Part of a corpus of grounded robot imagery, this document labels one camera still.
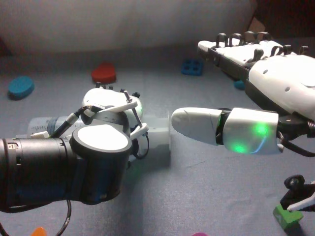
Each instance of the robotic finger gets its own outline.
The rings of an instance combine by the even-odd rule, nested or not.
[[[284,181],[288,192],[281,199],[280,204],[288,211],[315,212],[315,182],[305,184],[302,175],[290,176]]]

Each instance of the blue round block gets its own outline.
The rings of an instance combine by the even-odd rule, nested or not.
[[[235,81],[234,82],[234,87],[240,90],[244,90],[245,89],[245,84],[243,81],[239,80],[239,81]]]
[[[33,80],[28,76],[19,76],[9,84],[9,94],[14,99],[22,99],[30,95],[35,88]]]

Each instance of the gray fabric surface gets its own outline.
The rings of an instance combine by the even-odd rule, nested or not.
[[[0,59],[0,136],[24,134],[33,117],[64,116],[75,111],[94,87],[90,73],[101,62],[115,64],[115,90],[141,94],[144,112],[160,117],[180,107],[259,109],[243,91],[210,63],[201,77],[182,75],[185,58],[196,47],[139,51],[11,57]],[[29,75],[35,90],[21,101],[7,98],[10,80]],[[311,236],[315,214],[304,213],[301,227],[284,232],[272,215],[285,194],[283,181],[303,174],[315,179],[315,159],[285,150],[281,155],[238,155],[224,147],[191,140],[171,129],[171,153],[152,150],[127,171],[122,193],[96,206],[72,202],[64,235],[106,236]],[[296,141],[315,150],[306,138]],[[66,202],[18,214],[0,214],[13,236],[40,226],[54,235],[66,215]]]

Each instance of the green light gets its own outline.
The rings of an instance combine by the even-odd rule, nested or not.
[[[242,144],[234,144],[232,146],[232,150],[234,152],[238,152],[238,153],[246,153],[247,152],[247,148],[245,145],[242,145]]]
[[[265,135],[268,135],[269,133],[269,127],[266,124],[259,123],[254,126],[254,132],[256,134],[265,136]]]

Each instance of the pink object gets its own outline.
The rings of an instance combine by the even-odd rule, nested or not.
[[[193,236],[208,236],[208,235],[205,233],[195,233]]]

